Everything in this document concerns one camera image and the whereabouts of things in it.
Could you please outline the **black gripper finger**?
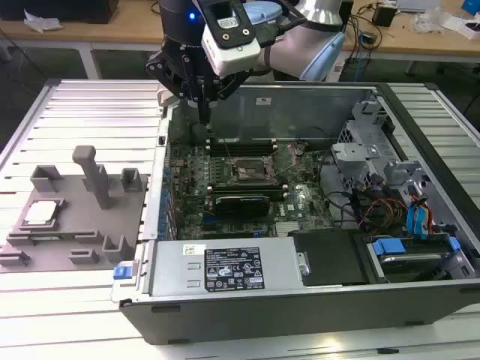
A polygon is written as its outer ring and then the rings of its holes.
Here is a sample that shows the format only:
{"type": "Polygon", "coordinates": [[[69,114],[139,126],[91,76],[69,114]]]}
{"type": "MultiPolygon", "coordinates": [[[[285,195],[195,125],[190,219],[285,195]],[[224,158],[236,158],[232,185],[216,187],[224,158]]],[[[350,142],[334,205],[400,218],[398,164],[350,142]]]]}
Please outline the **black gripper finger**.
{"type": "Polygon", "coordinates": [[[203,91],[194,71],[194,62],[186,52],[169,56],[157,52],[146,65],[147,72],[179,99],[196,105],[199,123],[205,122],[203,91]]]}
{"type": "Polygon", "coordinates": [[[213,73],[204,76],[204,122],[209,123],[213,103],[226,100],[248,78],[248,71],[241,71],[225,77],[213,73]]]}

